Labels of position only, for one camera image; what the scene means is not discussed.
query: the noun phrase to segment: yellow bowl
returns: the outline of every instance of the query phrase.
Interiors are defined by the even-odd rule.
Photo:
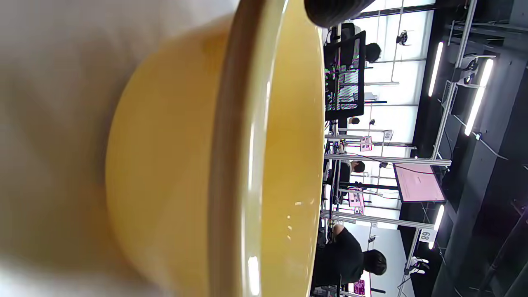
[[[125,255],[177,296],[306,296],[323,162],[323,63],[303,0],[242,0],[128,83],[107,152]]]

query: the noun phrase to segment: pink screen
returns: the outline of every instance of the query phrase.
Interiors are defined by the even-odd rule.
[[[397,165],[415,171],[433,173],[429,165]],[[444,195],[434,174],[417,173],[396,167],[396,175],[404,202],[444,201]]]

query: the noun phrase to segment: bowl rim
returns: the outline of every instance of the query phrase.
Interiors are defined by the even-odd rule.
[[[287,5],[288,0],[241,0],[231,24],[209,176],[211,296],[261,295],[264,152],[271,80]]]

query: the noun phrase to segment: ceiling light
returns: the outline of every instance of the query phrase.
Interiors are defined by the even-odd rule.
[[[438,229],[440,228],[440,223],[442,223],[442,217],[444,216],[444,210],[445,210],[444,205],[440,205],[440,208],[438,209],[438,213],[436,214],[435,226],[433,227],[435,231],[438,231]],[[433,249],[434,247],[435,247],[435,242],[430,242],[429,249]]]
[[[482,73],[482,78],[480,79],[480,87],[477,89],[477,94],[475,95],[475,99],[473,100],[473,105],[471,106],[471,111],[469,112],[469,119],[466,124],[466,130],[464,133],[466,135],[471,134],[471,131],[473,130],[473,125],[475,123],[475,119],[477,118],[478,109],[480,107],[480,104],[482,103],[482,98],[484,97],[484,92],[486,91],[486,86],[488,84],[489,77],[492,74],[493,69],[493,60],[488,59],[486,61],[486,65],[484,65],[484,71]]]
[[[444,43],[438,43],[438,49],[436,50],[435,66],[432,69],[431,84],[429,85],[429,97],[432,96],[432,92],[435,89],[436,75],[438,74],[438,67],[440,66],[440,58],[442,57],[442,49]]]

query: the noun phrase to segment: black shirt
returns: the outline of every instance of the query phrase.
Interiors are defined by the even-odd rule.
[[[319,286],[355,283],[363,274],[363,252],[354,236],[344,228],[335,242],[315,252],[312,291]]]

